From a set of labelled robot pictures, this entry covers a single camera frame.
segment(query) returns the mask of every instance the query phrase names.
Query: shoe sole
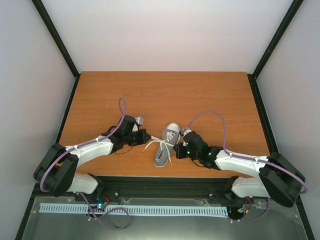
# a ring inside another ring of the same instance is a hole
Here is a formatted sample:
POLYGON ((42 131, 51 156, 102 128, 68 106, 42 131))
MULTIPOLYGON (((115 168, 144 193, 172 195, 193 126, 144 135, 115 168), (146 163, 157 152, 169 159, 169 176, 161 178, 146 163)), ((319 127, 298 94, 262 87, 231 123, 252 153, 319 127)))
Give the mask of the shoe sole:
MULTIPOLYGON (((165 133, 166 128, 169 127, 170 124, 176 124, 176 125, 178 126, 178 128, 179 128, 179 131, 178 131, 179 137, 178 137, 178 140, 177 140, 176 143, 175 143, 175 145, 176 145, 176 144, 180 141, 180 126, 179 126, 178 123, 176 123, 176 122, 170 122, 170 123, 164 128, 162 135, 165 133)), ((156 165, 156 164, 155 164, 155 161, 153 161, 153 164, 154 164, 157 168, 163 168, 165 165, 167 165, 168 161, 169 161, 169 158, 167 158, 165 164, 163 164, 162 166, 156 165)))

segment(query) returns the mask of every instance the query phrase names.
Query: untied shoelace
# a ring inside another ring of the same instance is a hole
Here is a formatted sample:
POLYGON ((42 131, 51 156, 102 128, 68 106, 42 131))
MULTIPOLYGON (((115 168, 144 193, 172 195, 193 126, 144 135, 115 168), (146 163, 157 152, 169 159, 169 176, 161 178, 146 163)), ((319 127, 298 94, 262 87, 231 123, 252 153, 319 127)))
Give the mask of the untied shoelace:
POLYGON ((164 140, 160 139, 160 138, 157 138, 155 136, 151 136, 151 139, 153 139, 152 141, 150 141, 146 146, 145 148, 143 149, 143 152, 153 143, 160 143, 160 152, 163 150, 163 147, 162 145, 165 146, 166 148, 166 151, 168 152, 168 156, 169 156, 169 161, 170 161, 170 164, 172 165, 172 162, 171 162, 171 158, 170 158, 170 154, 171 152, 169 151, 168 149, 168 146, 170 147, 173 147, 174 144, 171 144, 171 143, 168 143, 172 138, 174 138, 176 136, 175 133, 171 132, 171 131, 167 131, 166 132, 166 137, 164 140))

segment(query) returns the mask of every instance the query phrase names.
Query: shoe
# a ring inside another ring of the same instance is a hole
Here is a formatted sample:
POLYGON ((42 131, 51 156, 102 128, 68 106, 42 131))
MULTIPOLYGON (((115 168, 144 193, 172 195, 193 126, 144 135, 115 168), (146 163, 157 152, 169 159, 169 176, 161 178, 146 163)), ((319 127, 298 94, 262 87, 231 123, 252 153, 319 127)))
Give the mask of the shoe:
POLYGON ((174 146, 180 141, 179 132, 180 132, 179 125, 175 122, 172 122, 165 127, 162 134, 162 139, 151 136, 151 139, 153 140, 150 141, 145 146, 144 150, 146 150, 152 143, 160 143, 160 146, 156 150, 154 161, 153 161, 156 167, 158 168, 164 167, 167 164, 168 160, 172 165, 170 155, 174 150, 174 146))

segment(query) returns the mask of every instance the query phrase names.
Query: wooden tabletop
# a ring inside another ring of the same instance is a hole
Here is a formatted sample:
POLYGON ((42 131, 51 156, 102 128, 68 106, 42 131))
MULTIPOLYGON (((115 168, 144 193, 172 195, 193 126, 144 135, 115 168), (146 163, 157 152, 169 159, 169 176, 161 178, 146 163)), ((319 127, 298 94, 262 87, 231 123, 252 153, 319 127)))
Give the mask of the wooden tabletop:
MULTIPOLYGON (((92 140, 117 125, 118 99, 125 97, 127 115, 144 118, 142 128, 161 138, 164 128, 176 122, 181 128, 203 110, 215 110, 227 124, 227 148, 268 155, 268 147, 245 72, 82 72, 63 129, 60 144, 76 145, 92 140)), ((206 113, 191 126, 211 146, 222 146, 223 125, 206 113)), ((79 173, 104 176, 231 177, 232 171, 196 167, 189 158, 155 167, 158 143, 144 151, 135 146, 125 154, 98 157, 78 168, 79 173)), ((125 146, 119 151, 129 150, 125 146)))

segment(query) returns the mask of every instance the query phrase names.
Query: white wall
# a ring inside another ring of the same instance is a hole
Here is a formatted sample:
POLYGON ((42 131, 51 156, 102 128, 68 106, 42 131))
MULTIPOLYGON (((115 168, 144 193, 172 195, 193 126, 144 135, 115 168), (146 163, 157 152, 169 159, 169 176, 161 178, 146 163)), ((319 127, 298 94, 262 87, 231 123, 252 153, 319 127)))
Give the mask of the white wall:
POLYGON ((302 195, 320 239, 320 1, 306 0, 258 77, 279 151, 306 177, 302 195))
POLYGON ((252 73, 292 0, 43 0, 80 71, 252 73))
POLYGON ((0 3, 0 238, 14 239, 73 77, 31 0, 0 3))

